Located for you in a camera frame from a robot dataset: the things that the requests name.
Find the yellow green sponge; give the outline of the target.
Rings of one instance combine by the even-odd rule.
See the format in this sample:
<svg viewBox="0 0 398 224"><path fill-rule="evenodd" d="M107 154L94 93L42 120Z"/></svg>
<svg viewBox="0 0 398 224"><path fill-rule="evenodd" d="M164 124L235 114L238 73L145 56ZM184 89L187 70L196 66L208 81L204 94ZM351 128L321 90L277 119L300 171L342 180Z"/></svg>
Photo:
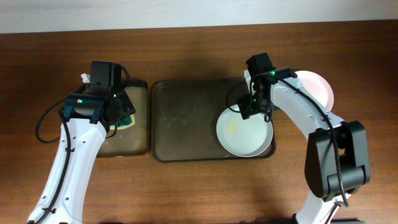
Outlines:
<svg viewBox="0 0 398 224"><path fill-rule="evenodd" d="M117 123L118 130L127 129L131 126L135 125L135 117L134 115L130 115L127 118L124 118L120 122Z"/></svg>

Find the pale green plate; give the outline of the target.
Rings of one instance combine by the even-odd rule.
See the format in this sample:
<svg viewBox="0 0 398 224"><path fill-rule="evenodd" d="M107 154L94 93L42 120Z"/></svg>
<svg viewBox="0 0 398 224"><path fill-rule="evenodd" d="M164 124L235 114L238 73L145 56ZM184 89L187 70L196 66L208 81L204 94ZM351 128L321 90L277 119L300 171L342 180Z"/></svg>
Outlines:
<svg viewBox="0 0 398 224"><path fill-rule="evenodd" d="M263 114L242 119L240 113L225 109L216 123L216 135L220 144L238 157L254 157L271 146L274 129L265 122Z"/></svg>

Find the pink plate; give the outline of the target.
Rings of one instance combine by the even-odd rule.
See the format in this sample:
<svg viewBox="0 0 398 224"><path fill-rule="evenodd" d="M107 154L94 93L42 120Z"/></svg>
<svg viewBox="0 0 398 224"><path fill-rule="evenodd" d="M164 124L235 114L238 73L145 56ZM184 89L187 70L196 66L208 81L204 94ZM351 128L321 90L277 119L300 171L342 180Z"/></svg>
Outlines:
<svg viewBox="0 0 398 224"><path fill-rule="evenodd" d="M326 109L331 110L334 104L334 94L330 84L315 72L299 70L295 73L306 90Z"/></svg>

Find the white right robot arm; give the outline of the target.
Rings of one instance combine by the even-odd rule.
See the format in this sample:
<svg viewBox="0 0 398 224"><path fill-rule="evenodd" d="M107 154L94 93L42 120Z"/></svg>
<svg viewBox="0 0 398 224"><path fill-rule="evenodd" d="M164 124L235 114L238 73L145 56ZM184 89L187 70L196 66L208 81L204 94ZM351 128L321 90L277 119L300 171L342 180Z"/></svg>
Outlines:
<svg viewBox="0 0 398 224"><path fill-rule="evenodd" d="M262 113L270 121L281 109L307 140L305 179L309 193L291 223L331 223L348 198L370 181L367 135L359 121L346 122L323 106L289 68L244 71L249 95L239 103L244 119Z"/></svg>

